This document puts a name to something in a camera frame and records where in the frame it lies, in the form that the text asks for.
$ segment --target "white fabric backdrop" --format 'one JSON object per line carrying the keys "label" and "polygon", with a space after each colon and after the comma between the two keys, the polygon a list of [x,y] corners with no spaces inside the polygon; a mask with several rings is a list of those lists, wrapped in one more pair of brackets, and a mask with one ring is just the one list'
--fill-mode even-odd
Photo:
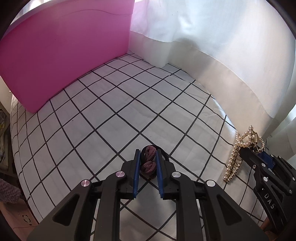
{"label": "white fabric backdrop", "polygon": [[142,0],[130,49],[152,65],[170,62],[204,85],[239,132],[262,135],[289,87],[295,39],[265,0]]}
{"label": "white fabric backdrop", "polygon": [[281,103],[281,106],[278,112],[276,113],[276,116],[274,117],[268,129],[266,130],[264,134],[264,138],[268,137],[282,123],[282,121],[287,117],[287,115],[293,109],[293,107],[296,104],[295,93],[296,93],[296,62],[294,63],[294,70],[291,77],[291,82],[286,92],[285,98]]}
{"label": "white fabric backdrop", "polygon": [[268,140],[269,151],[285,160],[296,154],[296,118]]}

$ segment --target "white fabric with black grid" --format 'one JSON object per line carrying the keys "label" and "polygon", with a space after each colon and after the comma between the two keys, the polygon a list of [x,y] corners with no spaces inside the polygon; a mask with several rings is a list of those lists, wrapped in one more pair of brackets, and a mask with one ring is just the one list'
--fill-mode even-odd
{"label": "white fabric with black grid", "polygon": [[[170,64],[159,69],[128,52],[34,115],[13,97],[11,134],[20,183],[38,222],[83,179],[105,179],[150,144],[192,180],[215,180],[259,225],[266,217],[249,166],[243,163],[229,184],[222,180],[235,137],[231,122],[201,84]],[[121,200],[120,240],[176,240],[176,206],[160,198],[156,179],[141,176],[137,198]]]}

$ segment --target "gripper logo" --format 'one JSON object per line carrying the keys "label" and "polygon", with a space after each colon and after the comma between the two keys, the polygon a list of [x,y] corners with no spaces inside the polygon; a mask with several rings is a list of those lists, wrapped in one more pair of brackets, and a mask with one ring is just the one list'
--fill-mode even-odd
{"label": "gripper logo", "polygon": [[266,193],[265,194],[265,200],[268,202],[268,204],[270,205],[270,208],[271,209],[274,209],[275,208],[275,203],[272,201],[272,199],[269,197],[269,193]]}

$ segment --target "pearl hair clip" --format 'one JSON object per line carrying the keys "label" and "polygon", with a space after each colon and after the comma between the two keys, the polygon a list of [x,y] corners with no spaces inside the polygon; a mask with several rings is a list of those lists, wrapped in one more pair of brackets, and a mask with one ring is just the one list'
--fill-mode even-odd
{"label": "pearl hair clip", "polygon": [[[243,142],[243,139],[245,137],[247,137],[248,139],[246,142]],[[231,151],[231,154],[227,163],[225,176],[223,178],[223,180],[227,183],[233,179],[233,177],[238,172],[242,164],[243,160],[239,156],[240,148],[242,147],[252,148],[254,153],[259,154],[264,150],[264,147],[265,147],[265,143],[263,139],[258,136],[257,132],[253,131],[252,126],[249,126],[248,131],[242,134],[241,136],[239,135],[238,132],[236,132],[235,140],[236,142]]]}

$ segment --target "gray knitted fabric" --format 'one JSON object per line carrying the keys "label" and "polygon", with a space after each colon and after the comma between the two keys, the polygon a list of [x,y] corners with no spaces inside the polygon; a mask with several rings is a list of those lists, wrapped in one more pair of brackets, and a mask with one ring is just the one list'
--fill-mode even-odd
{"label": "gray knitted fabric", "polygon": [[21,196],[19,188],[5,182],[0,178],[0,200],[5,202],[17,203]]}

